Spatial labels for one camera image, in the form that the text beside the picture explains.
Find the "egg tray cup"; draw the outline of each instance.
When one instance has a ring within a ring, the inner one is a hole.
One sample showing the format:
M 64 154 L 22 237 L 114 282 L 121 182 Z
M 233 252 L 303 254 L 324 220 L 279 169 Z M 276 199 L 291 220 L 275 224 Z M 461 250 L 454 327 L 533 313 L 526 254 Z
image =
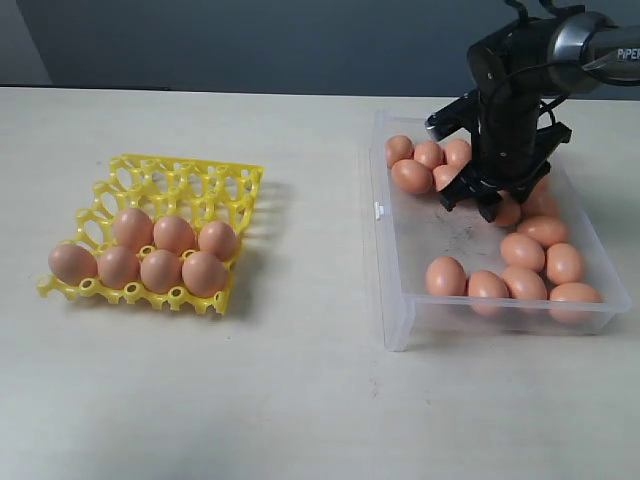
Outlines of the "egg tray cup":
M 129 304 L 144 298 L 158 310 L 167 302 L 171 310 L 180 310 L 184 304 L 190 304 L 198 314 L 204 314 L 209 306 L 213 306 L 217 313 L 224 314 L 233 287 L 232 267 L 242 250 L 242 236 L 251 221 L 264 168 L 238 163 L 123 154 L 111 159 L 109 170 L 107 181 L 93 185 L 93 205 L 76 212 L 78 230 L 75 237 L 60 243 L 80 244 L 86 246 L 94 256 L 100 256 L 116 245 L 112 224 L 117 212 L 128 207 L 142 208 L 154 222 L 165 215 L 182 214 L 189 220 L 196 236 L 206 223 L 223 220 L 236 232 L 240 244 L 236 255 L 224 263 L 229 272 L 227 285 L 211 298 L 200 298 L 191 295 L 184 285 L 176 286 L 166 294 L 157 294 L 147 290 L 139 281 L 116 290 L 104 286 L 98 278 L 86 278 L 74 287 L 54 275 L 44 275 L 37 283 L 40 296 L 46 297 L 52 290 L 58 290 L 67 300 L 75 300 L 78 295 L 102 295 L 112 304 L 119 303 L 121 298 Z M 129 177 L 130 181 L 125 181 L 123 177 Z M 107 208 L 105 199 L 108 196 L 114 200 L 111 203 L 117 205 L 117 211 Z M 154 213 L 149 211 L 151 205 Z M 102 238 L 96 239 L 90 235 L 87 228 L 89 222 L 97 224 Z M 144 246 L 137 256 L 141 260 L 153 250 L 153 245 Z M 182 259 L 194 251 L 187 250 L 182 254 Z

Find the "egg tray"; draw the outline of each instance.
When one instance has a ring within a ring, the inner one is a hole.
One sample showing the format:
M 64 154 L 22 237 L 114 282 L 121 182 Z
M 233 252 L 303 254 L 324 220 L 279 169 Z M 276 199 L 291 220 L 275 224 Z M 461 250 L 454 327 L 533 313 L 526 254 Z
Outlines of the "egg tray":
M 122 290 L 116 290 L 105 287 L 98 278 L 86 278 L 75 287 L 54 275 L 44 275 L 37 284 L 40 296 L 46 297 L 52 290 L 58 290 L 67 300 L 75 300 L 78 295 L 102 295 L 112 304 L 119 303 L 121 298 L 129 304 L 143 298 L 154 309 L 161 309 L 166 302 L 171 310 L 179 310 L 183 305 L 189 304 L 198 314 L 204 314 L 209 306 L 213 306 L 217 313 L 224 314 L 233 287 L 232 267 L 241 253 L 242 236 L 251 221 L 264 173 L 263 167 L 123 154 L 111 159 L 109 170 L 107 181 L 99 181 L 93 185 L 93 205 L 76 212 L 78 229 L 75 237 L 60 243 L 78 244 L 87 248 L 94 256 L 100 256 L 116 244 L 112 224 L 117 212 L 127 207 L 141 208 L 154 222 L 165 215 L 181 215 L 189 220 L 196 235 L 206 223 L 223 220 L 231 225 L 240 243 L 236 255 L 224 263 L 229 271 L 226 287 L 211 298 L 200 298 L 191 295 L 182 285 L 172 288 L 166 294 L 157 294 L 147 290 L 138 281 L 125 285 Z M 99 227 L 100 234 L 91 232 L 91 223 Z M 142 259 L 153 250 L 155 247 L 152 245 L 144 246 L 137 256 Z M 194 250 L 187 250 L 182 258 L 193 252 Z

